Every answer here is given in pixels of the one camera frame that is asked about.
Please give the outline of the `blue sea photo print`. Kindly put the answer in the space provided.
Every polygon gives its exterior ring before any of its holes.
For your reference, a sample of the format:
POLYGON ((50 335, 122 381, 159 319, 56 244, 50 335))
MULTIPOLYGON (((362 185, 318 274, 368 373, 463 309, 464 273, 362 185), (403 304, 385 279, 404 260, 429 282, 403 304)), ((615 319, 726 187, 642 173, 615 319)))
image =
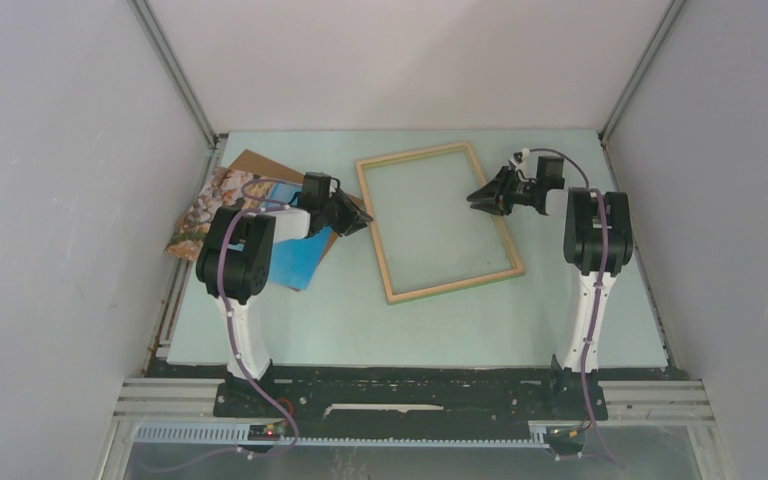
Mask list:
MULTIPOLYGON (((260 182, 257 174, 218 167, 177 221, 165 252, 194 262, 218 208, 276 207, 293 203, 300 192, 299 180, 279 183, 267 177, 260 182)), ((307 289, 330 239, 331 231, 325 229, 311 238, 276 243, 269 281, 297 291, 307 289)))

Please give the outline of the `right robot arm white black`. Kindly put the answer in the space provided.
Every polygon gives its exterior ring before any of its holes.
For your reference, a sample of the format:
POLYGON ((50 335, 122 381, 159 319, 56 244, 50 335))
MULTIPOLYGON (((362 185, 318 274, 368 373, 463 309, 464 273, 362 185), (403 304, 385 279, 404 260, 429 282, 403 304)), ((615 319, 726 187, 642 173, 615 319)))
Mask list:
POLYGON ((628 195, 599 191, 583 168, 558 150, 525 148, 466 201, 495 216, 525 206, 564 219, 562 254, 572 268, 573 289, 566 338, 554 359, 575 373, 597 370, 608 299, 634 251, 628 195))

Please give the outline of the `wooden picture frame green edge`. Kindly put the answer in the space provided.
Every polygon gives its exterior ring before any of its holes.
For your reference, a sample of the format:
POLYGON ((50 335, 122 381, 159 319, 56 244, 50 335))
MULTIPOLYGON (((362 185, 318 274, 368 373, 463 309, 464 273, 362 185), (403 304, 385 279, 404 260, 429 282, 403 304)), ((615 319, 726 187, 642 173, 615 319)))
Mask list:
POLYGON ((389 304, 525 274, 506 222, 466 200, 487 182, 470 142, 362 159, 356 171, 389 304))

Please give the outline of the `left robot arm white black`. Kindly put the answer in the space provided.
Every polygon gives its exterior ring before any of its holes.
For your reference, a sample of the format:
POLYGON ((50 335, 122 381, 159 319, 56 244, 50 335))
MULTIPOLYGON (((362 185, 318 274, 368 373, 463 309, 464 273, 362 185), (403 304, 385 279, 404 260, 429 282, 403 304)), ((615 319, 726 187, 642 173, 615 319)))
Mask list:
POLYGON ((216 299, 227 323, 232 359, 228 371, 246 378, 237 402, 252 416, 264 416, 276 403, 275 388, 261 380, 272 365, 259 319, 257 299, 265 289, 274 246, 305 241, 324 230, 349 236, 373 222, 340 181, 309 172, 284 200, 252 195, 253 206, 217 208, 196 261, 196 277, 216 299))

